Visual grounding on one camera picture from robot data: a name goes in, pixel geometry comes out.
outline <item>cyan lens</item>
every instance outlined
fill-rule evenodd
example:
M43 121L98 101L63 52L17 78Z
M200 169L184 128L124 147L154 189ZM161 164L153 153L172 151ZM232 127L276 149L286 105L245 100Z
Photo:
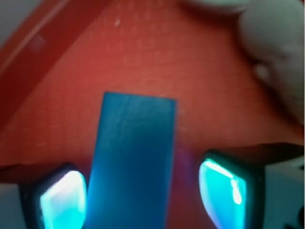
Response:
M218 229L245 228L246 181L211 159L199 169L205 210Z
M86 183L78 171L70 171L40 197L46 229L81 229L86 213Z

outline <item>red-orange background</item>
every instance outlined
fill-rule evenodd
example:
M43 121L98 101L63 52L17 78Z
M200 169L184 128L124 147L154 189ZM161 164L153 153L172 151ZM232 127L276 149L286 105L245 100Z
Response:
M173 98L178 122L168 227L212 228L197 184L205 150L304 144L303 127L254 78L235 25L236 18L196 14L176 0L112 1L0 129L0 165L70 160L88 173L105 91Z

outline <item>white object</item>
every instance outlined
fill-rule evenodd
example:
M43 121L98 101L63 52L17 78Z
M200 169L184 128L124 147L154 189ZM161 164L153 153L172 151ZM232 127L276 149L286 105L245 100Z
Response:
M304 207L304 156L265 167L263 229L289 225L302 228L298 214Z
M0 183L0 229L26 229L19 187Z
M260 61L259 80L304 124L304 5L300 0L183 0L216 13L239 13L243 48Z

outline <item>blue rectangular block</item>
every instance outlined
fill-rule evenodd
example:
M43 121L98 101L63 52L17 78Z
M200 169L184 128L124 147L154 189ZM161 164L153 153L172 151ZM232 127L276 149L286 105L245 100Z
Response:
M170 99L104 95L86 229L165 227L175 112Z

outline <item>orange surface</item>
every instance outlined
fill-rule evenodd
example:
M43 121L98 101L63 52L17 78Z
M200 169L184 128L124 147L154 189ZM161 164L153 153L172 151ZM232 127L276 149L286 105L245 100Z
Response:
M176 0L114 0L1 129L0 165L70 160L88 171L105 91L173 98L168 227L213 228L197 184L205 150L304 144L303 126L254 78L235 23L194 14Z

